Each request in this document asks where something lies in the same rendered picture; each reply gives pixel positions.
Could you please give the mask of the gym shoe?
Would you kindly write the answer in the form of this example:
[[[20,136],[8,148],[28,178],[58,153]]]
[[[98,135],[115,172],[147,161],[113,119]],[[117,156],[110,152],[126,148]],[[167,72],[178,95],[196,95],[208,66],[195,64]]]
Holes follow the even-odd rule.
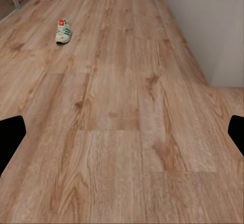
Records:
[[[64,44],[69,42],[71,36],[70,26],[66,19],[57,23],[55,42],[57,44]]]

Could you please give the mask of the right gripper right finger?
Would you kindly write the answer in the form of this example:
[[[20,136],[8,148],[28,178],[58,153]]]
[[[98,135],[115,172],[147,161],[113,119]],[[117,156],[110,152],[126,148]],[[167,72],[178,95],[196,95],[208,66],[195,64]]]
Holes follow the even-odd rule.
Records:
[[[244,156],[244,117],[231,117],[228,134]]]

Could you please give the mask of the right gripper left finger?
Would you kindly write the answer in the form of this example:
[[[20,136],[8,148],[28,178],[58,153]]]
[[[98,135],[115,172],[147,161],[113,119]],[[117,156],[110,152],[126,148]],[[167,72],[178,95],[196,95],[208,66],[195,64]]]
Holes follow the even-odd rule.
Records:
[[[26,134],[21,115],[0,121],[0,176]]]

